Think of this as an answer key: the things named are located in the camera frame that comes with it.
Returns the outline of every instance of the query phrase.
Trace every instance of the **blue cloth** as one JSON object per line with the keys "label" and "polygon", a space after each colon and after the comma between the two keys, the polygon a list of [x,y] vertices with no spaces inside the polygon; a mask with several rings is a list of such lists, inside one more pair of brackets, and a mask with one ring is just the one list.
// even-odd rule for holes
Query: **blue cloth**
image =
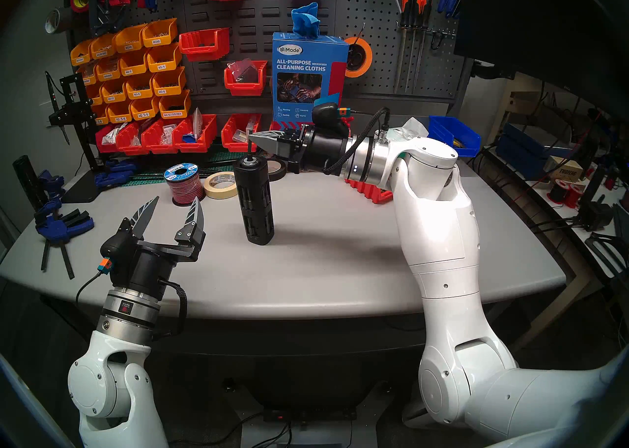
{"label": "blue cloth", "polygon": [[292,32],[307,38],[318,37],[319,23],[321,23],[316,17],[318,10],[319,5],[316,3],[310,3],[307,6],[292,10]]}

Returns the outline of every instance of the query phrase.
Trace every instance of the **screwdriver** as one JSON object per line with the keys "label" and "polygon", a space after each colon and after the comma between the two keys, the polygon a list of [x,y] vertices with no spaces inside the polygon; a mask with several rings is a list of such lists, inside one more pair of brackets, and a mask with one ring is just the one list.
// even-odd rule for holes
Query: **screwdriver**
{"label": "screwdriver", "polygon": [[[413,58],[413,52],[415,51],[415,36],[417,35],[417,29],[421,27],[422,13],[426,6],[426,0],[413,0],[411,5],[411,23],[410,26],[413,29],[413,42],[411,43],[411,59]],[[415,69],[420,63],[420,59],[417,59]],[[404,85],[404,92],[408,91],[408,79],[411,76],[411,64],[408,64],[408,72],[406,73],[406,84]]]}
{"label": "screwdriver", "polygon": [[415,86],[417,85],[417,75],[419,74],[418,69],[421,64],[421,54],[424,51],[424,41],[426,40],[426,31],[428,30],[428,22],[430,20],[430,11],[432,10],[432,0],[426,0],[424,9],[421,13],[421,45],[420,45],[420,54],[417,57],[417,64],[415,65],[415,76],[413,77],[413,92],[415,92]]}
{"label": "screwdriver", "polygon": [[402,74],[402,61],[404,61],[404,46],[406,45],[406,30],[411,23],[411,0],[402,0],[402,10],[400,15],[400,30],[402,31],[402,43],[398,53],[398,66],[396,67],[395,86],[393,93],[397,93],[400,85],[400,75]]}

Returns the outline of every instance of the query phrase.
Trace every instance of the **duct tape roll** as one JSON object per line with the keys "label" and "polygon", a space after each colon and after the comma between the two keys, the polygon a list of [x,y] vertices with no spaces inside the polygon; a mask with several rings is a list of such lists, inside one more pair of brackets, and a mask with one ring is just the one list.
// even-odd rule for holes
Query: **duct tape roll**
{"label": "duct tape roll", "polygon": [[268,159],[267,164],[269,166],[270,182],[278,181],[286,175],[286,164],[281,160]]}

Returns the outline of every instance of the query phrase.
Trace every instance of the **masking tape roll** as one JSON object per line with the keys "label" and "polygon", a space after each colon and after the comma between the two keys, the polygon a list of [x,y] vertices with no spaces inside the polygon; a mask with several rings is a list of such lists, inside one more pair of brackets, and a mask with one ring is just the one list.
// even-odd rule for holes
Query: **masking tape roll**
{"label": "masking tape roll", "polygon": [[[231,183],[230,186],[217,188],[221,183]],[[218,172],[212,174],[203,182],[205,195],[212,199],[227,199],[234,197],[238,191],[236,190],[236,178],[233,172]]]}

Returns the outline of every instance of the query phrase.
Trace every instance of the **workbench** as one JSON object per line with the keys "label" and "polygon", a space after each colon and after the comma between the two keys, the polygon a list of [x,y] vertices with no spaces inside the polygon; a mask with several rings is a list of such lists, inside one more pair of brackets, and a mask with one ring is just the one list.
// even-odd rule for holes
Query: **workbench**
{"label": "workbench", "polygon": [[[479,282],[484,303],[561,286],[565,275],[544,246],[489,186],[460,162],[462,182],[481,233]],[[171,202],[165,183],[115,188],[78,207],[94,229],[67,245],[76,277],[68,280],[61,251],[51,247],[40,271],[44,241],[31,222],[0,265],[7,280],[67,301],[96,273],[102,243],[124,217],[159,196],[145,232],[151,242],[174,243],[187,208]],[[416,313],[421,295],[404,259],[393,204],[374,204],[342,179],[288,174],[271,183],[275,237],[247,241],[237,198],[201,201],[205,243],[195,263],[179,264],[171,281],[188,297],[194,318],[264,320],[351,318]],[[111,281],[97,278],[81,303],[101,306]],[[176,316],[179,301],[167,288],[161,314]]]}

